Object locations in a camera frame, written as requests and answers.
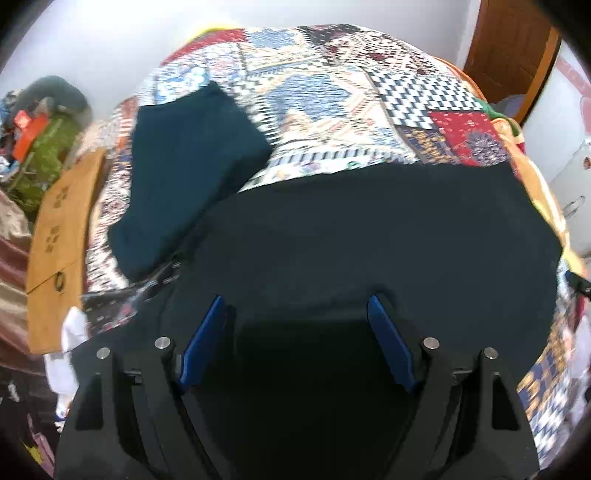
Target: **white cloth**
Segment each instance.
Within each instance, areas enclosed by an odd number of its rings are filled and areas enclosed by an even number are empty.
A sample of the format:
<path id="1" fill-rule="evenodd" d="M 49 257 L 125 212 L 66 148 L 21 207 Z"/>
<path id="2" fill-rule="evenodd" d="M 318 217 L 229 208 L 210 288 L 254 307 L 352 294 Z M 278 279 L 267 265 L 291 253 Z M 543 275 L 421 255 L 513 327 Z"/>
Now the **white cloth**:
<path id="1" fill-rule="evenodd" d="M 72 307 L 61 326 L 61 352 L 46 353 L 45 372 L 49 388 L 58 394 L 56 415 L 65 419 L 78 390 L 76 373 L 70 362 L 70 350 L 88 340 L 86 314 Z"/>

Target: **yellow fabric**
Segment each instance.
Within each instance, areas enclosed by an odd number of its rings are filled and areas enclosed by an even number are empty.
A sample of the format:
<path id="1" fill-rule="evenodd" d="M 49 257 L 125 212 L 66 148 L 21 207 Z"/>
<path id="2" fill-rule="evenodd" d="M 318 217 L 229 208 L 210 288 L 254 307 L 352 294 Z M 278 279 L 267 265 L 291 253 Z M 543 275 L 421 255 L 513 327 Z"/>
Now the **yellow fabric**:
<path id="1" fill-rule="evenodd" d="M 504 118 L 494 119 L 492 125 L 505 144 L 505 148 L 511 154 L 514 168 L 519 172 L 533 205 L 559 238 L 563 247 L 563 258 L 568 263 L 569 268 L 576 274 L 585 276 L 586 269 L 583 260 L 570 247 L 569 230 L 556 198 L 538 167 L 517 147 L 519 138 L 522 135 L 514 137 L 511 125 Z"/>
<path id="2" fill-rule="evenodd" d="M 24 443 L 22 443 L 24 445 L 24 447 L 27 449 L 27 452 L 29 452 L 29 454 L 33 457 L 33 459 L 39 464 L 41 465 L 41 462 L 43 461 L 41 459 L 41 452 L 39 451 L 39 447 L 37 445 L 33 446 L 33 447 L 28 447 L 27 445 L 25 445 Z"/>
<path id="3" fill-rule="evenodd" d="M 240 27 L 238 25 L 232 25 L 232 24 L 214 24 L 214 25 L 208 25 L 206 27 L 203 27 L 203 28 L 200 28 L 199 30 L 197 30 L 195 32 L 195 34 L 192 35 L 191 38 L 189 38 L 187 40 L 187 43 L 192 42 L 196 38 L 199 38 L 201 35 L 205 35 L 206 33 L 215 32 L 217 30 L 233 30 L 234 28 L 240 28 Z"/>

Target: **red tag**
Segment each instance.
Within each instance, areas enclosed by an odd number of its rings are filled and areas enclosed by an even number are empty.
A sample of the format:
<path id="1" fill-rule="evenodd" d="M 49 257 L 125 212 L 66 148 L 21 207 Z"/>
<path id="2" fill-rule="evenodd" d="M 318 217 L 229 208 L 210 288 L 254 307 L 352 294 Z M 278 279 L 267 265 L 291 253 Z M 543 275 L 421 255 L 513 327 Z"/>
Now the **red tag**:
<path id="1" fill-rule="evenodd" d="M 14 116 L 14 124 L 21 130 L 25 130 L 31 123 L 31 117 L 27 115 L 25 110 L 19 110 Z"/>

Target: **orange fabric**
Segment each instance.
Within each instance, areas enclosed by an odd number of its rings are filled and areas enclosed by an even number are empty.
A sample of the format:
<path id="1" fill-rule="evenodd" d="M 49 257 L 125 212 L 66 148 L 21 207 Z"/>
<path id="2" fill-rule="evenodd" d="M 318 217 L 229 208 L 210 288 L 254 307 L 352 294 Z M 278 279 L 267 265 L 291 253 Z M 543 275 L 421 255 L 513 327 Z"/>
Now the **orange fabric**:
<path id="1" fill-rule="evenodd" d="M 14 150 L 12 150 L 12 156 L 20 163 L 23 163 L 27 157 L 27 153 L 33 146 L 33 142 L 45 130 L 48 123 L 49 119 L 45 115 L 39 115 L 33 119 L 29 126 L 23 130 L 21 136 L 18 137 L 17 143 L 14 145 Z"/>
<path id="2" fill-rule="evenodd" d="M 514 168 L 518 170 L 532 203 L 558 236 L 563 247 L 563 258 L 573 272 L 585 276 L 583 260 L 570 247 L 569 230 L 562 210 L 538 167 L 517 147 L 518 137 L 513 136 L 507 120 L 497 118 L 492 121 L 492 125 L 511 154 Z"/>

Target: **green fabric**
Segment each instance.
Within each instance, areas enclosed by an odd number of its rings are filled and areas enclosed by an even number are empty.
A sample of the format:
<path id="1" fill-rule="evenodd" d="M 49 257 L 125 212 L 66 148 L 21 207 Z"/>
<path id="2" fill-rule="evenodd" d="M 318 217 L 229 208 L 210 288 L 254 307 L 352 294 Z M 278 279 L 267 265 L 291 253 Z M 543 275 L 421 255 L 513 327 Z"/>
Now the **green fabric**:
<path id="1" fill-rule="evenodd" d="M 62 163 L 79 131 L 78 124 L 69 115 L 53 115 L 33 142 L 20 172 L 8 188 L 8 196 L 31 220 L 47 189 L 60 177 Z"/>
<path id="2" fill-rule="evenodd" d="M 504 118 L 505 120 L 507 120 L 509 122 L 509 125 L 511 126 L 511 131 L 513 132 L 513 136 L 514 137 L 519 136 L 519 129 L 515 126 L 515 123 L 514 123 L 515 120 L 513 120 L 512 118 L 509 118 L 506 115 L 503 115 L 502 113 L 497 112 L 496 110 L 494 110 L 493 107 L 491 107 L 490 103 L 487 103 L 484 100 L 480 100 L 479 98 L 474 98 L 474 100 L 476 100 L 480 105 L 482 105 L 482 109 L 484 110 L 484 113 L 487 114 L 487 116 L 490 120 L 494 120 L 495 118 Z"/>

